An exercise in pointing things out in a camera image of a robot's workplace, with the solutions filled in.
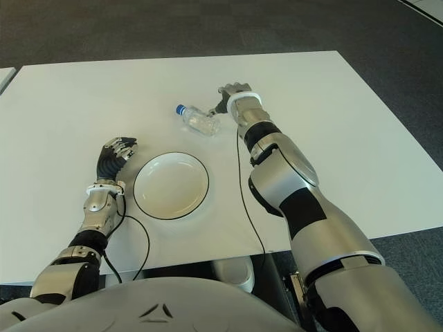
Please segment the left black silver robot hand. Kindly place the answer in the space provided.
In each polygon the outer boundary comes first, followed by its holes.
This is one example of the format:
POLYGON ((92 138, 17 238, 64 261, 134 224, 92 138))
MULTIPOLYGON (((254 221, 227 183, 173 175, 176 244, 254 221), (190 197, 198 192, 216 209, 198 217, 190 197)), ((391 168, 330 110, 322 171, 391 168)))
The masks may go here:
POLYGON ((130 137, 116 137, 104 144, 96 165, 97 180, 115 181, 137 149, 137 139, 130 137))

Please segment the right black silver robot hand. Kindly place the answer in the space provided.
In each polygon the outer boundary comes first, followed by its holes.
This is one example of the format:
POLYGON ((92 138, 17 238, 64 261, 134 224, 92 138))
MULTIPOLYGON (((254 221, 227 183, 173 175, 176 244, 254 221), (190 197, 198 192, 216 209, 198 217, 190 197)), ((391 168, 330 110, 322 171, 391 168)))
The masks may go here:
POLYGON ((218 93, 221 94, 221 101, 209 111, 209 116, 215 116, 216 114, 228 113, 228 100, 232 95, 243 92, 250 92, 251 87, 249 84, 241 84, 235 82, 233 84, 227 84, 218 88, 218 93))

